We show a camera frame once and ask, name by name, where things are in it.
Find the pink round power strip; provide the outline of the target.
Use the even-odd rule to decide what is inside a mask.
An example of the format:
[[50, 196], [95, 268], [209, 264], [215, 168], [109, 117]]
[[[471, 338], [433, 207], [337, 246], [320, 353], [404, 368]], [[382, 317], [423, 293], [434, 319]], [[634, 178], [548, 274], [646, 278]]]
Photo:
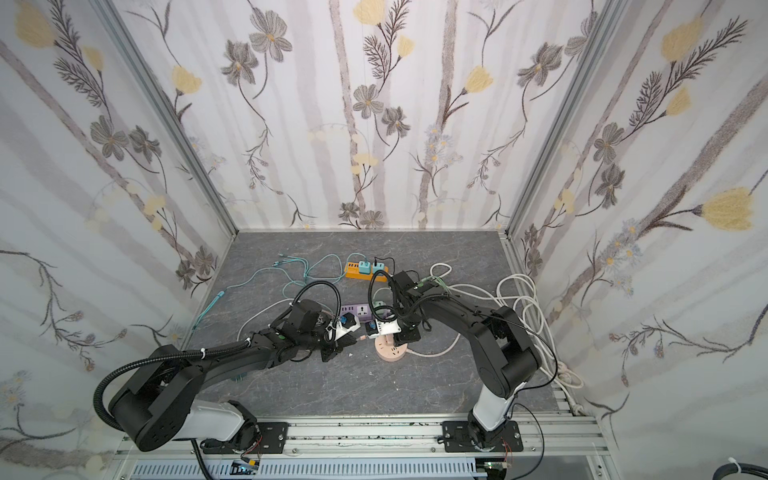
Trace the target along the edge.
[[397, 345], [393, 334], [380, 335], [374, 340], [375, 352], [385, 362], [397, 362], [408, 351], [408, 344]]

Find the purple power strip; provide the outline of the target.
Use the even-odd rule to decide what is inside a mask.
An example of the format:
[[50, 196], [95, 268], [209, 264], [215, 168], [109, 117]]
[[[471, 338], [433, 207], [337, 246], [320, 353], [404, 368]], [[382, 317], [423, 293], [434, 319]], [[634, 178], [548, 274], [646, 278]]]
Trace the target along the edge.
[[372, 313], [371, 313], [370, 307], [367, 304], [363, 304], [363, 303], [342, 305], [341, 306], [341, 313], [342, 314], [347, 314], [347, 313], [353, 314], [360, 321], [369, 321], [372, 318]]

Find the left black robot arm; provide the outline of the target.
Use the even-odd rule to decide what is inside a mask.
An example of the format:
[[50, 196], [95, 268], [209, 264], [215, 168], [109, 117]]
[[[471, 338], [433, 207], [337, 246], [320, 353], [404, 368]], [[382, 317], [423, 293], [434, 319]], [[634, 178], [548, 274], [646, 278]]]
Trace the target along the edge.
[[95, 388], [95, 413], [142, 452], [185, 440], [213, 451], [249, 450], [262, 437], [256, 417], [236, 400], [214, 403], [198, 395], [236, 376], [295, 361], [301, 352], [318, 352], [327, 362], [354, 344], [349, 334], [358, 318], [340, 307], [325, 311], [305, 298], [308, 290], [303, 287], [268, 327], [240, 340], [185, 351], [165, 345], [110, 372]]

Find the orange power strip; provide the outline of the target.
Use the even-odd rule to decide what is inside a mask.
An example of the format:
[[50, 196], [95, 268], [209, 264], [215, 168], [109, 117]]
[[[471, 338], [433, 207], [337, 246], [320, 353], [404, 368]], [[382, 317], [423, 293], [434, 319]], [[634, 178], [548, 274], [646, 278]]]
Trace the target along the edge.
[[371, 263], [368, 261], [348, 262], [345, 266], [344, 276], [354, 280], [370, 281], [378, 271], [389, 272], [389, 268], [383, 263]]

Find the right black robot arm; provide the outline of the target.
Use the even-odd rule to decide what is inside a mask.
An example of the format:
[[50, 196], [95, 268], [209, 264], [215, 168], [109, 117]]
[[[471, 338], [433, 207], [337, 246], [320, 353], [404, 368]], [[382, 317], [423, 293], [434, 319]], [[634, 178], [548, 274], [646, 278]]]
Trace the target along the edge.
[[503, 439], [516, 395], [542, 366], [534, 333], [508, 307], [484, 308], [451, 291], [441, 278], [415, 280], [406, 272], [373, 274], [367, 303], [380, 326], [394, 325], [396, 347], [421, 339], [421, 328], [440, 323], [467, 340], [483, 389], [468, 414], [468, 436], [488, 450]]

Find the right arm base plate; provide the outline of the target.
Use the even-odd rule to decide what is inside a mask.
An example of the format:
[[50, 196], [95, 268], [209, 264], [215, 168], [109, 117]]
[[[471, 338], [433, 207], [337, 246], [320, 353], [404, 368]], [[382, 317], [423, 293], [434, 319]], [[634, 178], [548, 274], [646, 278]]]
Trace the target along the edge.
[[518, 424], [504, 422], [492, 431], [469, 421], [444, 421], [438, 442], [447, 453], [517, 453], [524, 450]]

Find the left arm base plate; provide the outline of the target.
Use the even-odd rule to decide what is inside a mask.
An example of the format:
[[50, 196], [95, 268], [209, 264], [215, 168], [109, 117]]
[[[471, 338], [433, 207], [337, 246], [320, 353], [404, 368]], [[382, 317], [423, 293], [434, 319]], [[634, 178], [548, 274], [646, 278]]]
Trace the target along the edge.
[[205, 439], [205, 454], [281, 454], [288, 438], [287, 422], [247, 421], [230, 440]]

